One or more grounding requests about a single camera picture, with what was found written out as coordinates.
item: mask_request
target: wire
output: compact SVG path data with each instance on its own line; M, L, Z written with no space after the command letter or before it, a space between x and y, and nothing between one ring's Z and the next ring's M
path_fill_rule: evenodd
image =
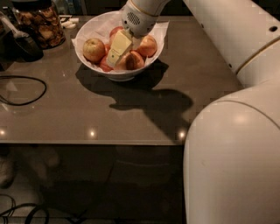
M34 80L34 81L38 81L38 82L40 82L40 83L42 83L44 85L44 90L43 90L42 94L39 95L37 98L31 100L31 101L26 101L26 102L22 102L22 103L16 103L16 102L9 101L9 100L5 99L2 95L0 95L0 102L8 104L8 105L11 105L11 106L24 106L24 105L33 103L33 102L37 101L38 99L40 99L45 94L46 89L47 89L46 83L43 80L38 79L38 78L29 77L29 76L23 76L23 75L3 75L3 76L0 76L0 80L11 80L11 79Z

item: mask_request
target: screw hole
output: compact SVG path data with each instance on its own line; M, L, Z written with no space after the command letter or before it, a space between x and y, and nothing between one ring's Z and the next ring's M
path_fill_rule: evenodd
M278 29L277 26L271 26L271 27L269 28L269 31L270 31L270 32L275 32L277 29Z

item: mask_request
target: gray countertop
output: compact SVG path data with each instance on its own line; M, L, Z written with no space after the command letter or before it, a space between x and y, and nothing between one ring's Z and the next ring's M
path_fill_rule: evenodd
M170 20L165 46L135 79L114 82L78 60L71 39L36 62L14 62L0 75L28 75L47 83L32 104L0 105L0 143L182 145L195 116L210 102L240 89L235 75L193 17ZM1 83L0 90L11 84ZM16 83L24 93L40 84Z

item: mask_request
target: glass jar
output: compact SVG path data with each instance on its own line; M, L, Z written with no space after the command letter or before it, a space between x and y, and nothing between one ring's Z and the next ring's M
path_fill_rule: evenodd
M42 49L61 45L66 37L56 5L51 0L11 0L19 27Z

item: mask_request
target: bowl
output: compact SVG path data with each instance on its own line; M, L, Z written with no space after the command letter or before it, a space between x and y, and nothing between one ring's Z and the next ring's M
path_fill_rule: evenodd
M168 27L168 23L156 24L150 31L150 35L157 41L157 52L153 57L148 58L145 61L145 66L137 70L123 70L110 72L104 72L98 66L90 63L83 56L82 48L87 39L98 38L102 40L104 44L109 42L109 33L115 27L122 25L122 11L111 11L108 13L101 14L100 16L93 17L87 21L78 31L76 38L73 39L73 45L75 52L79 60L88 68L94 72L101 74L112 81L129 81L136 75L140 74L144 69L150 66L163 51L165 45L165 35Z

